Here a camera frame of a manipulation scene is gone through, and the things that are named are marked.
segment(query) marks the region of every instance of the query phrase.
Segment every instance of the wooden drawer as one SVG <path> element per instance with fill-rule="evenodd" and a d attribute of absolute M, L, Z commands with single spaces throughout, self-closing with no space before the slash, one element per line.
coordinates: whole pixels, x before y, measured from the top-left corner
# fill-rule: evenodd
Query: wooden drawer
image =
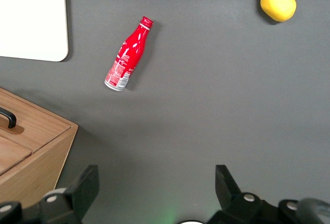
<path fill-rule="evenodd" d="M 0 88 L 0 202 L 34 204 L 56 186 L 78 126 Z"/>

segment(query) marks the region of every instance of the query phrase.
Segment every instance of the white board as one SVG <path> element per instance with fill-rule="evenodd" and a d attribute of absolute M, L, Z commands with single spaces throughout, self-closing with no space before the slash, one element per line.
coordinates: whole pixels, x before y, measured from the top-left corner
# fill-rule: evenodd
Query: white board
<path fill-rule="evenodd" d="M 0 56 L 58 62 L 68 51 L 65 0 L 0 0 Z"/>

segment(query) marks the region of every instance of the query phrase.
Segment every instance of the yellow ball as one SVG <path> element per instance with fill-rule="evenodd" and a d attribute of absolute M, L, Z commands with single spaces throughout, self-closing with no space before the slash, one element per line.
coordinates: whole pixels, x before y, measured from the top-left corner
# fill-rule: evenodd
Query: yellow ball
<path fill-rule="evenodd" d="M 290 19 L 297 7 L 295 0 L 260 0 L 260 5 L 267 15 L 278 22 Z"/>

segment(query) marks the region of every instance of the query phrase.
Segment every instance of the drawer handle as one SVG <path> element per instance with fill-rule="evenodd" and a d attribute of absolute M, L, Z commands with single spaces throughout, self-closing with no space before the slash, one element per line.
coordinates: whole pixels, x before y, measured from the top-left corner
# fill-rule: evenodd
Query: drawer handle
<path fill-rule="evenodd" d="M 3 116 L 8 118 L 8 120 L 9 120 L 8 128 L 9 129 L 14 128 L 16 126 L 16 116 L 13 113 L 0 107 L 0 114 L 2 114 Z"/>

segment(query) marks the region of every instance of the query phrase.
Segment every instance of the red bottle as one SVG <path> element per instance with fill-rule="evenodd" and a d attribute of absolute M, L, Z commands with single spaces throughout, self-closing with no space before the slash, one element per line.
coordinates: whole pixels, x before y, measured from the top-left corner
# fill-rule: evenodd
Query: red bottle
<path fill-rule="evenodd" d="M 124 41 L 117 58 L 105 78 L 105 85 L 116 91 L 123 91 L 142 57 L 146 37 L 153 21 L 143 17 L 137 29 Z"/>

